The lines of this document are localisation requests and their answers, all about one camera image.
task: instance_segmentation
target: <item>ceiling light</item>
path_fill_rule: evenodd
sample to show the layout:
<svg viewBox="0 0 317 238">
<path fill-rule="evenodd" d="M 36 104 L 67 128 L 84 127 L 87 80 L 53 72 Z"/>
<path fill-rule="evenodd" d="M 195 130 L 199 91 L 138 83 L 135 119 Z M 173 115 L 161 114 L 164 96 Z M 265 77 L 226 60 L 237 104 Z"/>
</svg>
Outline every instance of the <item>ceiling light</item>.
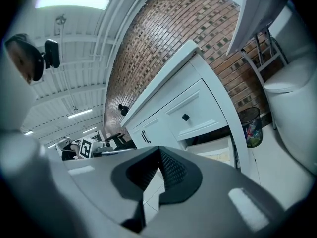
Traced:
<svg viewBox="0 0 317 238">
<path fill-rule="evenodd" d="M 88 131 L 91 131 L 91 130 L 93 130 L 93 129 L 96 129 L 96 128 L 97 128 L 97 127 L 94 127 L 94 128 L 92 128 L 92 129 L 86 130 L 86 131 L 83 132 L 83 134 L 86 133 L 86 132 L 88 132 Z"/>
<path fill-rule="evenodd" d="M 100 10 L 105 10 L 109 0 L 36 0 L 35 9 L 49 7 L 49 6 L 84 6 Z"/>
<path fill-rule="evenodd" d="M 89 113 L 89 112 L 91 112 L 91 111 L 92 111 L 92 109 L 88 109 L 88 110 L 85 110 L 85 111 L 83 111 L 83 112 L 79 112 L 79 113 L 70 115 L 70 116 L 68 116 L 68 118 L 77 117 L 77 116 L 83 115 L 83 114 L 85 114 L 85 113 Z"/>
<path fill-rule="evenodd" d="M 33 134 L 33 131 L 30 130 L 27 133 L 25 133 L 24 135 L 28 136 L 28 135 L 31 135 L 31 134 Z"/>
</svg>

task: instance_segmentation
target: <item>ceiling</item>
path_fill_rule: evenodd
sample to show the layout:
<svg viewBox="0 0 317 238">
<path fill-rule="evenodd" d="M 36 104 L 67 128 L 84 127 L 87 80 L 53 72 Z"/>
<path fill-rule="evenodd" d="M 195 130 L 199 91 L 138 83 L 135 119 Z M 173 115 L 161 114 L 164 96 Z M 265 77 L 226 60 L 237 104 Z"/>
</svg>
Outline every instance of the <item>ceiling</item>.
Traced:
<svg viewBox="0 0 317 238">
<path fill-rule="evenodd" d="M 35 9 L 35 0 L 25 3 L 9 35 L 27 33 L 40 51 L 44 42 L 59 43 L 61 65 L 44 71 L 32 83 L 38 98 L 22 131 L 48 147 L 65 136 L 78 139 L 92 127 L 103 127 L 106 89 L 116 53 L 125 32 L 147 0 L 109 0 L 106 10 L 78 6 Z M 63 15 L 66 23 L 57 25 Z M 87 109 L 92 112 L 68 119 Z"/>
</svg>

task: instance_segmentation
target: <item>black mesh trash can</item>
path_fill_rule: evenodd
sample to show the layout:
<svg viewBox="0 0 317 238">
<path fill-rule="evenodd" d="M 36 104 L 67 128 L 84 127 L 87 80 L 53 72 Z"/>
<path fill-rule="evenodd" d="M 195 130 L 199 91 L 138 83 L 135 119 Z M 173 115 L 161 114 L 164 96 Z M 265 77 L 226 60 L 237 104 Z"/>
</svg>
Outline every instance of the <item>black mesh trash can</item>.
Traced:
<svg viewBox="0 0 317 238">
<path fill-rule="evenodd" d="M 263 139 L 260 110 L 255 107 L 248 108 L 241 111 L 238 115 L 247 141 L 247 147 L 257 147 Z"/>
</svg>

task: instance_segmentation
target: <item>black cabinet handle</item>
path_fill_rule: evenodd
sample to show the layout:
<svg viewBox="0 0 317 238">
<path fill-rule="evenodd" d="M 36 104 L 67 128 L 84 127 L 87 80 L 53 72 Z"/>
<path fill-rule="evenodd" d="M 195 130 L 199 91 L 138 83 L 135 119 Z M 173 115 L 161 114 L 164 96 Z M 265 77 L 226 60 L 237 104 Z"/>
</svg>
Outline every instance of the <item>black cabinet handle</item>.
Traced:
<svg viewBox="0 0 317 238">
<path fill-rule="evenodd" d="M 183 118 L 185 121 L 188 121 L 190 117 L 189 117 L 189 115 L 184 114 L 184 115 L 182 116 L 182 118 Z"/>
<path fill-rule="evenodd" d="M 142 134 L 142 137 L 143 137 L 144 141 L 150 144 L 151 142 L 148 141 L 148 139 L 145 136 L 145 130 L 143 130 L 141 134 Z"/>
</svg>

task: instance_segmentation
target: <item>knob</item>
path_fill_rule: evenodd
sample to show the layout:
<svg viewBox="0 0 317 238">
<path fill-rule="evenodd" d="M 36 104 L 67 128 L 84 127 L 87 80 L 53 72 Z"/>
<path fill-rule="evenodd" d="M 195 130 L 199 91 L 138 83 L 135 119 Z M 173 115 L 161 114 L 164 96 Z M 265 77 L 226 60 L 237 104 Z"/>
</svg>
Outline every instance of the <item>knob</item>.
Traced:
<svg viewBox="0 0 317 238">
<path fill-rule="evenodd" d="M 185 121 L 188 121 L 188 120 L 189 120 L 189 115 L 184 114 L 184 115 L 182 116 L 182 118 L 183 118 Z"/>
</svg>

